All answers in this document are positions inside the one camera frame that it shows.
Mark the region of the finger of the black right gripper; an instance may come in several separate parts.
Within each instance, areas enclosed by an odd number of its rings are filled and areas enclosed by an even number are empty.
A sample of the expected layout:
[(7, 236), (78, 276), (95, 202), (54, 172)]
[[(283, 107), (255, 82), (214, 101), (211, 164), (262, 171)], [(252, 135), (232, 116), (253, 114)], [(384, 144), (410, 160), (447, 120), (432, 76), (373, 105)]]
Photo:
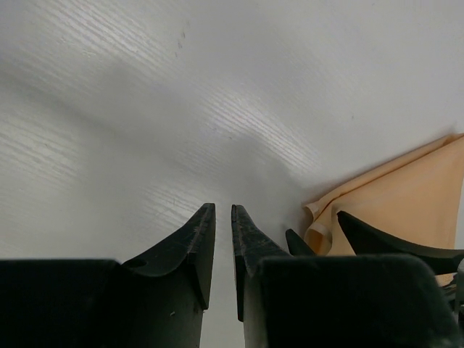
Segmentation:
[(355, 254), (407, 254), (422, 260), (436, 275), (456, 273), (462, 249), (440, 249), (415, 244), (380, 231), (351, 214), (337, 213), (338, 223)]
[(292, 256), (315, 256), (315, 252), (295, 231), (288, 229), (285, 236), (289, 253)]

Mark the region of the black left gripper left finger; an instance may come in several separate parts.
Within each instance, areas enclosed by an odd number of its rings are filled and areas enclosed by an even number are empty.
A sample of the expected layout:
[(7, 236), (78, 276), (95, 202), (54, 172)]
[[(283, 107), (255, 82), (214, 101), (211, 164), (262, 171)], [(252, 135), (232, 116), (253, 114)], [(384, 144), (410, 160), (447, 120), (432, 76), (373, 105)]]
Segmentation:
[(209, 306), (215, 206), (145, 252), (1, 261), (3, 347), (198, 347)]

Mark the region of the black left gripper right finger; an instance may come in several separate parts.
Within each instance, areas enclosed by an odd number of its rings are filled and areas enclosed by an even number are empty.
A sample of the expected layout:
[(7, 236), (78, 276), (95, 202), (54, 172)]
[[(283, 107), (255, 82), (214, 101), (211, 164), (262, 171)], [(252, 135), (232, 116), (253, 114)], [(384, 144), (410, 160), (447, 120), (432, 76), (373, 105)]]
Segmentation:
[(417, 257), (293, 256), (231, 208), (247, 347), (455, 347), (457, 322)]

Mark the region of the peach cloth napkin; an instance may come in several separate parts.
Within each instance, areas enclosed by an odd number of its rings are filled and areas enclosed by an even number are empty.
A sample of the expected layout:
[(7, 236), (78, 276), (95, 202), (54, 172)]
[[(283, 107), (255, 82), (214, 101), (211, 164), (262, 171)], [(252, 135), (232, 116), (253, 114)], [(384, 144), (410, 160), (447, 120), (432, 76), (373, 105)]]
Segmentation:
[(456, 249), (462, 187), (463, 135), (450, 134), (306, 204), (312, 224), (304, 242), (318, 255), (386, 255), (355, 254), (338, 223), (337, 213), (344, 211), (400, 239)]

